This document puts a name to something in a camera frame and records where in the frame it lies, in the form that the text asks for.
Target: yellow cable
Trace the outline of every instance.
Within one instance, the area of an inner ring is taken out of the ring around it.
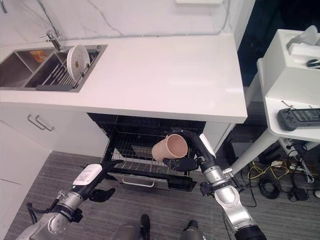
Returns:
[[[286,171],[285,171],[284,174],[282,174],[281,176],[277,177],[276,174],[274,173],[273,169],[272,169],[273,166],[268,166],[268,167],[263,171],[260,167],[258,167],[258,166],[255,164],[254,161],[252,162],[252,164],[253,164],[253,166],[250,168],[250,170],[248,171],[248,174],[247,174],[247,178],[248,178],[248,179],[256,179],[256,178],[260,177],[261,175],[265,174],[269,169],[270,169],[272,175],[274,176],[274,178],[277,179],[277,180],[281,179],[283,176],[287,175],[287,174],[290,172],[287,167],[280,165],[279,167],[280,167],[280,168],[284,168]],[[251,171],[252,171],[252,169],[255,169],[255,171],[258,172],[259,174],[251,177]]]

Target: power strip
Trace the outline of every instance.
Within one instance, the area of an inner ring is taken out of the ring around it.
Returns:
[[[290,152],[290,157],[294,157],[298,155],[297,151],[293,151],[296,150],[294,146],[292,146],[293,142],[291,140],[289,140],[288,138],[283,138],[280,137],[278,139],[281,147],[283,148],[283,150],[285,151],[285,153],[288,155]]]

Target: beige cup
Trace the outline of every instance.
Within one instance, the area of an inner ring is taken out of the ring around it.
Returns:
[[[163,159],[183,158],[187,152],[186,140],[178,134],[172,134],[153,146],[152,157],[154,160],[162,162]]]

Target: white plate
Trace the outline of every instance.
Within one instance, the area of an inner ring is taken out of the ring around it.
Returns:
[[[76,45],[69,50],[66,57],[66,67],[74,81],[79,80],[87,64],[90,64],[90,57],[85,46]]]

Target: dishwasher drawer handle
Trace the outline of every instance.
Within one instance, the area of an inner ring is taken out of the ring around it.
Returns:
[[[40,124],[42,127],[44,127],[45,129],[47,129],[49,132],[52,132],[54,129],[55,129],[55,127],[53,126],[53,127],[51,127],[51,128],[48,128],[46,125],[44,125],[43,123],[41,123],[39,120],[38,120],[38,118],[39,118],[40,116],[39,115],[37,115],[37,116],[35,116],[35,121],[38,123],[38,124]]]
[[[26,119],[27,119],[30,123],[32,123],[33,125],[35,125],[38,129],[41,129],[41,130],[45,130],[45,129],[46,129],[45,127],[44,127],[44,128],[41,127],[41,126],[43,126],[42,124],[41,124],[41,126],[37,125],[35,122],[33,122],[33,121],[30,119],[30,117],[31,117],[31,114],[29,114],[29,115],[26,117]]]
[[[122,183],[128,184],[128,185],[133,185],[133,186],[145,187],[145,188],[153,188],[155,186],[155,181],[153,181],[151,185],[145,185],[145,184],[125,181],[125,177],[122,178]]]

